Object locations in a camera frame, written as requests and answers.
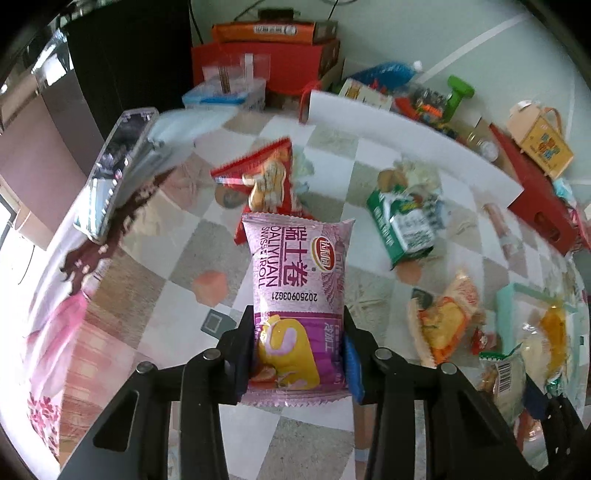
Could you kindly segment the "green white snack packet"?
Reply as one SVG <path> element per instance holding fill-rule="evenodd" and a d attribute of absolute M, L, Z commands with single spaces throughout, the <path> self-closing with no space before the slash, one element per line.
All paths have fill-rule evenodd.
<path fill-rule="evenodd" d="M 440 189 L 425 185 L 375 189 L 367 199 L 382 242 L 391 260 L 398 264 L 427 257 L 435 248 L 438 233 L 445 228 L 444 201 Z"/>

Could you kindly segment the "red peanut snack packet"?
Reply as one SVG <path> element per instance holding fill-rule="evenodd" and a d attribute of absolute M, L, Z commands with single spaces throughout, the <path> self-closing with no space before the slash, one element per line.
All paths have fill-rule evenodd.
<path fill-rule="evenodd" d="M 211 170 L 214 182 L 242 192 L 245 213 L 274 213 L 311 219 L 297 198 L 293 181 L 293 144 L 283 137 Z"/>

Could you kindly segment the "colourful toy pile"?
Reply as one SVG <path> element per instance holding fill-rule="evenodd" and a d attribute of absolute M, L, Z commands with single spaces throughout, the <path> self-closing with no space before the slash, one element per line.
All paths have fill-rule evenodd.
<path fill-rule="evenodd" d="M 408 119 L 422 123 L 457 140 L 459 132 L 450 125 L 453 115 L 450 100 L 450 96 L 445 96 L 430 88 L 408 84 L 394 95 L 393 107 Z"/>

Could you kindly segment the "white yellow card box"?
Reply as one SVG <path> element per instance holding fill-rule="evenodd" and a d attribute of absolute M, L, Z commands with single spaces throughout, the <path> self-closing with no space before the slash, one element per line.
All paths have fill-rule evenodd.
<path fill-rule="evenodd" d="M 346 79 L 339 91 L 339 97 L 345 97 L 349 100 L 388 111 L 391 110 L 394 103 L 394 98 L 392 96 L 384 95 L 352 78 Z"/>

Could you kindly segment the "tan orange bread packet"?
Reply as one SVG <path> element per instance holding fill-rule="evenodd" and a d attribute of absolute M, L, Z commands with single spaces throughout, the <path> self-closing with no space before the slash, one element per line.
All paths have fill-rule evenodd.
<path fill-rule="evenodd" d="M 465 269 L 457 271 L 444 293 L 427 309 L 412 298 L 408 303 L 408 324 L 421 364 L 436 368 L 447 362 L 479 310 L 480 295 Z"/>

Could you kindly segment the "blue water bottle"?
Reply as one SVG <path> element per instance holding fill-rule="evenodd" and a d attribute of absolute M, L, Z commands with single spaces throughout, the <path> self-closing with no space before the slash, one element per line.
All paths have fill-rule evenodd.
<path fill-rule="evenodd" d="M 420 60 L 412 63 L 391 61 L 353 73 L 349 78 L 375 90 L 394 91 L 422 72 L 423 64 Z"/>

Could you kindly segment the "red carton box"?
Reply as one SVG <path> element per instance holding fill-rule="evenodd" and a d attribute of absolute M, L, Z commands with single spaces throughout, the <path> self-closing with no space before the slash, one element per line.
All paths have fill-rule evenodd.
<path fill-rule="evenodd" d="M 300 94 L 319 81 L 339 60 L 341 41 L 317 45 L 235 42 L 209 43 L 191 49 L 194 84 L 204 81 L 203 67 L 240 65 L 252 55 L 253 76 L 266 79 L 266 89 L 284 95 Z"/>

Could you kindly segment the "yellow handled gift box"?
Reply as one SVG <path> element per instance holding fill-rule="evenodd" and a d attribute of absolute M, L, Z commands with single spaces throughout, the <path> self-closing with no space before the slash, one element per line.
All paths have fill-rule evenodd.
<path fill-rule="evenodd" d="M 506 128 L 520 150 L 551 180 L 558 179 L 574 160 L 556 108 L 521 101 L 510 110 Z"/>

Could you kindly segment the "pink swiss roll packet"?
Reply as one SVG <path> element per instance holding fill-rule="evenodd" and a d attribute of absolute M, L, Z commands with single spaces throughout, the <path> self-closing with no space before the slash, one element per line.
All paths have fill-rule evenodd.
<path fill-rule="evenodd" d="M 346 254 L 353 221 L 270 213 L 242 217 L 252 254 L 254 365 L 246 403 L 341 399 Z"/>

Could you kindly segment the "green striped cracker packet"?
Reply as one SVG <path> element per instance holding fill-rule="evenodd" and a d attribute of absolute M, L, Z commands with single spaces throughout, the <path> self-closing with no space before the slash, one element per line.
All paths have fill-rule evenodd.
<path fill-rule="evenodd" d="M 527 372 L 518 344 L 509 354 L 484 351 L 479 354 L 481 377 L 478 389 L 492 396 L 504 420 L 514 426 L 524 408 Z"/>

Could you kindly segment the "orange flat box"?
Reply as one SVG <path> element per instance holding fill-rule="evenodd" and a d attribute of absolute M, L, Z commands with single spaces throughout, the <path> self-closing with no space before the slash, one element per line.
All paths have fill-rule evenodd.
<path fill-rule="evenodd" d="M 315 45 L 337 38 L 336 21 L 229 22 L 213 25 L 214 42 L 277 42 Z"/>

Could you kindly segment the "small red candy packet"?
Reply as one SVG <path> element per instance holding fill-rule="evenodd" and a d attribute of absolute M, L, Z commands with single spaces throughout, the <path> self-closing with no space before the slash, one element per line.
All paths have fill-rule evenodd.
<path fill-rule="evenodd" d="M 497 330 L 494 326 L 478 325 L 471 340 L 471 353 L 475 356 L 482 352 L 494 351 L 497 347 Z"/>

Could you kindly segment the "clear plastic storage box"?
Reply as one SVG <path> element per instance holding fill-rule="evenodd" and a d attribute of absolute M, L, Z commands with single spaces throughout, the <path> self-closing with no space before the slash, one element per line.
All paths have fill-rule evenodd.
<path fill-rule="evenodd" d="M 182 104 L 263 111 L 270 69 L 266 54 L 229 54 L 201 63 L 195 67 L 195 86 L 182 96 Z"/>

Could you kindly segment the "yellow cake packet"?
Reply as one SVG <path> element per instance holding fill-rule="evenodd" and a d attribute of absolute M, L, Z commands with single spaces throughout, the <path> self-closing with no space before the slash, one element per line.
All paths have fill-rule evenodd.
<path fill-rule="evenodd" d="M 539 325 L 547 339 L 550 353 L 545 389 L 552 397 L 557 397 L 565 390 L 569 355 L 566 312 L 563 306 L 560 304 L 550 305 Z"/>

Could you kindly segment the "light blue tissue pack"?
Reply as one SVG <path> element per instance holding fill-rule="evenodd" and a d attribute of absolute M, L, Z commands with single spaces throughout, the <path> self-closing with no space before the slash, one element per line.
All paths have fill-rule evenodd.
<path fill-rule="evenodd" d="M 574 196 L 571 185 L 564 178 L 558 178 L 552 182 L 554 192 L 569 208 L 577 207 L 577 200 Z"/>

